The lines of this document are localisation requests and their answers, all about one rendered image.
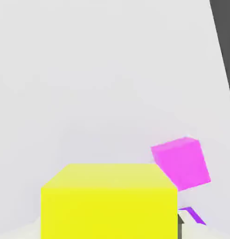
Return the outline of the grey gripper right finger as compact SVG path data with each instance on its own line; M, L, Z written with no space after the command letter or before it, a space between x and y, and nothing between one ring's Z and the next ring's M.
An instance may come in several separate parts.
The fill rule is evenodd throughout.
M184 224L182 239L230 239L230 235L213 227L197 223L187 211L178 210Z

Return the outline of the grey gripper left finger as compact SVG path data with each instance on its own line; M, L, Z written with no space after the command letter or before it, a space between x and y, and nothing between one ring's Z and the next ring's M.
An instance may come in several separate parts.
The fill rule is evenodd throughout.
M41 218L38 217L33 223L1 234L0 239L41 239Z

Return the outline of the small yellow cube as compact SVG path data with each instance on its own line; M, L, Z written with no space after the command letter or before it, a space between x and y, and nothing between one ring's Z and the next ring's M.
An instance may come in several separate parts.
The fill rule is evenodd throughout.
M69 164L41 189L41 239L178 239L177 188L155 164Z

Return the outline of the small purple cube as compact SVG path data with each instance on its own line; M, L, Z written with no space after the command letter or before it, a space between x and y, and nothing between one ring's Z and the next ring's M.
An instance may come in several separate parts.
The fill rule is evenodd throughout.
M196 213L192 207L183 207L178 209L178 214L186 224L201 224L206 225L206 223L201 219L201 217Z

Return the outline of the small pink cube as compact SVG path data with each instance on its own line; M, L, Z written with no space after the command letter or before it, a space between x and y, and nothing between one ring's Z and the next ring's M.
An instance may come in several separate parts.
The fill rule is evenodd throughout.
M178 191L211 182L199 140L183 137L151 147L155 163Z

